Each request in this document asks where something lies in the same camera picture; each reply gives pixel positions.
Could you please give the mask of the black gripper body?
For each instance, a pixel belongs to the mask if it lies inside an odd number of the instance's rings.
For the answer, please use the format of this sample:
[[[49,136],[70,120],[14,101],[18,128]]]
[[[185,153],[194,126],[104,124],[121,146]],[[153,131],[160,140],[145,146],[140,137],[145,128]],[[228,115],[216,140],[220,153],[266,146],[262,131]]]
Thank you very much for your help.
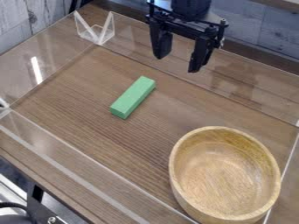
[[[216,39],[216,48],[222,47],[228,21],[210,11],[212,0],[146,0],[149,16],[205,33]]]

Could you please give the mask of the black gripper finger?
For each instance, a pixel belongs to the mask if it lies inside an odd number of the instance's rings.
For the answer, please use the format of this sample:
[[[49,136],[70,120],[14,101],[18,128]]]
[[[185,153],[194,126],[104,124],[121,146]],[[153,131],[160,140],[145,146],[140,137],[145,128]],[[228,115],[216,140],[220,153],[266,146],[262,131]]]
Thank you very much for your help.
[[[172,50],[173,35],[164,29],[164,25],[156,20],[149,20],[149,34],[153,56],[160,60]]]
[[[212,50],[213,50],[213,42],[204,37],[196,38],[188,66],[189,73],[198,72],[201,67],[206,65]]]

